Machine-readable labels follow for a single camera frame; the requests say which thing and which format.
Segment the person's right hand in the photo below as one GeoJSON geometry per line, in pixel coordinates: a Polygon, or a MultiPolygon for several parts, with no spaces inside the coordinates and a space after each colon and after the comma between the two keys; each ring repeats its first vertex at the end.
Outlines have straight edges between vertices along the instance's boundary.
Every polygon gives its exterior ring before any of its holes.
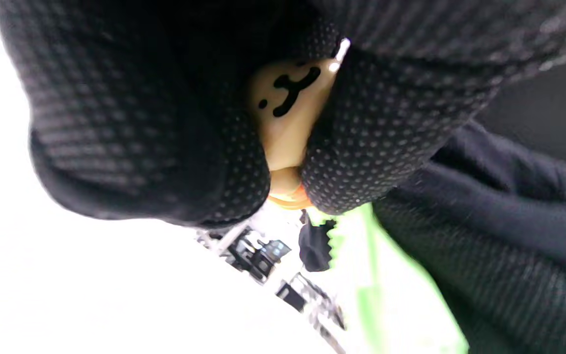
{"type": "Polygon", "coordinates": [[[566,163],[472,121],[318,123],[310,198],[371,202],[431,273],[471,354],[566,354],[566,163]]]}

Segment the person's left hand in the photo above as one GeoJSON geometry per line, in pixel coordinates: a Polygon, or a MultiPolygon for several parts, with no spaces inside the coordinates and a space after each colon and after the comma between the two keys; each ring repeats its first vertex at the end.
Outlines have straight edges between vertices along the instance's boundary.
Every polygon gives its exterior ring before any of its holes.
{"type": "Polygon", "coordinates": [[[270,186],[249,77],[348,38],[303,163],[328,213],[380,199],[501,85],[566,62],[566,0],[0,0],[34,169],[104,220],[226,227],[270,186]]]}

